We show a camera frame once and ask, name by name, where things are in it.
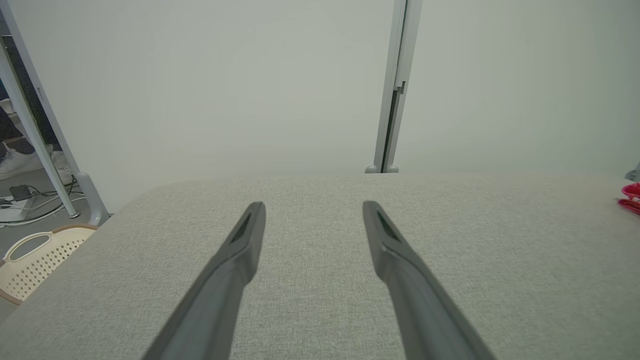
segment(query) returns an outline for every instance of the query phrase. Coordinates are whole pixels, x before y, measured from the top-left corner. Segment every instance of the cable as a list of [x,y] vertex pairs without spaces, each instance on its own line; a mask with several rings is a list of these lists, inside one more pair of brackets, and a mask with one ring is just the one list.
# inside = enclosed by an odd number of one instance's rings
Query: cable
[[[83,199],[86,199],[86,197],[79,197],[77,199],[71,200],[71,202],[78,201],[78,200],[83,200]],[[46,217],[49,217],[49,216],[57,213],[58,211],[62,210],[64,207],[65,207],[64,204],[60,204],[60,205],[56,206],[56,208],[54,208],[50,212],[44,213],[43,215],[40,215],[39,217],[25,219],[25,220],[19,220],[19,221],[5,221],[5,222],[0,222],[0,224],[3,225],[3,226],[20,226],[20,225],[31,224],[33,222],[42,220],[42,219],[44,219]]]
[[40,209],[42,206],[45,206],[46,204],[52,202],[53,200],[56,200],[59,197],[60,197],[60,195],[56,195],[55,197],[43,202],[42,204],[40,204],[38,206],[34,206],[33,208],[23,208],[23,207],[18,206],[18,205],[9,205],[9,206],[4,205],[4,206],[6,206],[6,208],[9,208],[9,209],[35,210],[35,209]]
[[[73,188],[77,188],[78,186],[80,186],[80,184],[77,183],[77,179],[76,179],[75,176],[71,175],[71,178],[72,178],[71,183],[65,185],[65,187],[69,186],[67,188],[68,194],[70,195],[73,192],[73,193],[78,193],[78,194],[84,195],[83,192],[74,192],[74,191],[72,191]],[[49,197],[49,196],[52,196],[53,194],[57,193],[56,191],[50,191],[50,192],[44,192],[43,193],[43,192],[39,192],[38,189],[36,189],[35,187],[33,187],[31,185],[27,185],[27,187],[36,190],[36,192],[31,193],[32,195],[36,195],[36,196],[37,195],[41,195],[41,196]]]
[[36,189],[35,186],[27,185],[28,188],[32,188],[36,191],[36,193],[41,193],[40,190]]

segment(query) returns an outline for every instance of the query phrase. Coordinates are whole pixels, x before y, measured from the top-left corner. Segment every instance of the white partition panel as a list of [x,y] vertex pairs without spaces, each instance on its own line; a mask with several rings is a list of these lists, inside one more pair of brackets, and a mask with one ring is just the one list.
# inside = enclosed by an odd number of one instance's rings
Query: white partition panel
[[623,177],[639,138],[640,2],[424,0],[400,172]]
[[9,0],[109,211],[185,179],[360,174],[394,0]]

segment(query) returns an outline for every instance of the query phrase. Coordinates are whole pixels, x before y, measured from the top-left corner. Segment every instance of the basket handle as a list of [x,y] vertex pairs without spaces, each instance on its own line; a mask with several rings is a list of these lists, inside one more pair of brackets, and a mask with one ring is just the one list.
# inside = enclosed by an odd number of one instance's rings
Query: basket handle
[[[4,261],[7,263],[15,263],[20,261],[22,258],[24,258],[25,256],[29,255],[30,253],[38,250],[39,248],[43,247],[44,245],[46,245],[49,241],[51,241],[51,239],[53,239],[53,237],[51,236],[52,233],[35,233],[35,234],[31,234],[25,238],[20,239],[20,241],[18,241],[17,243],[13,244],[13,246],[7,250],[6,254],[4,255]],[[49,237],[47,239],[47,241],[43,242],[42,244],[40,244],[40,246],[38,246],[37,248],[29,251],[28,253],[22,255],[21,257],[17,258],[16,260],[11,260],[11,255],[13,254],[13,252],[20,247],[20,245],[26,243],[27,241],[31,240],[31,239],[35,239],[35,238],[39,238],[41,236],[47,236]]]

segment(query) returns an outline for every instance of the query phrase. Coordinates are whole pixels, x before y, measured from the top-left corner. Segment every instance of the black device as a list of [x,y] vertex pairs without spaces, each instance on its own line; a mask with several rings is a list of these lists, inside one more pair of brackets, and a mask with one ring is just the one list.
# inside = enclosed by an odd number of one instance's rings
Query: black device
[[22,201],[32,197],[31,191],[26,185],[12,186],[9,188],[9,192],[13,196],[13,201]]
[[404,354],[413,359],[495,359],[382,207],[362,204],[373,266],[387,285]]
[[258,268],[266,209],[249,205],[147,350],[144,360],[228,359],[244,287]]

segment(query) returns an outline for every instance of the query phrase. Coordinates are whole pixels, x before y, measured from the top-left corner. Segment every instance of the gray floor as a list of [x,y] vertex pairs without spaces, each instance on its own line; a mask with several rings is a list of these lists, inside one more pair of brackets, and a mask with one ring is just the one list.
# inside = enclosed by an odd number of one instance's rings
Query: gray floor
[[[18,185],[31,185],[40,190],[41,192],[47,192],[54,190],[53,184],[47,177],[47,173],[43,170],[36,170],[32,172],[28,172],[25,174],[21,174],[10,179],[0,181],[0,197],[10,196],[9,188],[11,186]],[[79,191],[80,187],[74,188],[75,191]],[[72,194],[70,197],[75,199],[76,197],[80,197],[81,195]],[[50,198],[38,196],[36,197],[32,206],[37,206]],[[27,218],[37,217],[38,215],[44,214],[56,206],[60,205],[60,201],[54,200],[51,203],[43,206],[40,209],[30,211],[27,215]],[[89,206],[86,203],[86,200],[78,200],[73,203],[76,212],[80,213],[80,216],[74,219],[69,219],[68,213],[63,209],[57,212],[54,215],[51,215],[41,221],[37,221],[33,224],[28,224],[25,226],[19,227],[4,227],[0,229],[0,256],[4,257],[6,251],[13,246],[16,242],[18,242],[23,237],[33,234],[39,233],[41,231],[51,231],[57,229],[64,225],[70,224],[81,224],[87,223],[89,220],[90,210]],[[16,256],[20,256],[21,254],[25,254],[29,252],[31,249],[38,246],[40,243],[34,241],[30,241],[16,251]],[[11,305],[7,301],[0,299],[0,323],[4,321],[4,319],[13,312],[15,306]]]

